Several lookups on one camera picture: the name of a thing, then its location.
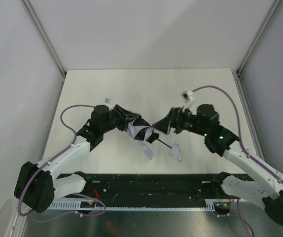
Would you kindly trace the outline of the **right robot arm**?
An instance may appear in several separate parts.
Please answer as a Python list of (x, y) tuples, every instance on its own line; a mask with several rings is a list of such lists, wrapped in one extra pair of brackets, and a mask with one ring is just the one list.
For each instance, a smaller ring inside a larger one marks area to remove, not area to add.
[(239, 136), (222, 126), (213, 105), (200, 105), (196, 114), (185, 106), (172, 107), (163, 119), (154, 124), (119, 105), (115, 105), (113, 112), (118, 116), (118, 130), (125, 131), (141, 144), (151, 144), (159, 139), (160, 133), (168, 135), (171, 129), (176, 134), (188, 131), (203, 136), (204, 144), (211, 153), (232, 162), (254, 180), (252, 184), (239, 181), (233, 187), (229, 183), (233, 176), (222, 172), (223, 179), (219, 183), (223, 191), (258, 205), (275, 223), (283, 226), (283, 174), (253, 155)]

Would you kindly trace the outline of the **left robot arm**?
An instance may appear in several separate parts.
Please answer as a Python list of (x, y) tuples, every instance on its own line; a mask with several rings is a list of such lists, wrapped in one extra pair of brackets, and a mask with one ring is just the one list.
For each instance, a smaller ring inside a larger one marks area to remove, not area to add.
[(83, 196), (90, 186), (89, 175), (77, 171), (61, 178), (62, 171), (95, 149), (103, 141), (104, 134), (114, 129), (126, 130), (135, 116), (119, 105), (97, 105), (91, 108), (90, 118), (79, 131), (62, 122), (73, 133), (73, 139), (67, 147), (51, 158), (37, 163), (28, 161), (22, 165), (14, 190), (14, 196), (19, 200), (17, 210), (20, 216), (29, 214), (22, 211), (23, 204), (32, 211), (42, 213), (59, 198)]

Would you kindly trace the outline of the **lilac folding umbrella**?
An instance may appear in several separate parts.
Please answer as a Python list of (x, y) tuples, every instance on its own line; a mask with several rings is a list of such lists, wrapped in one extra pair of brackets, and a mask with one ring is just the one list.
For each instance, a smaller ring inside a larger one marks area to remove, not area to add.
[(152, 144), (154, 141), (159, 141), (164, 146), (169, 148), (169, 155), (176, 157), (178, 162), (182, 162), (183, 155), (180, 145), (174, 143), (172, 146), (159, 139), (159, 133), (156, 133), (154, 128), (141, 117), (128, 123), (125, 131), (131, 138), (137, 141), (143, 152), (150, 160), (154, 157), (154, 151), (146, 144)]

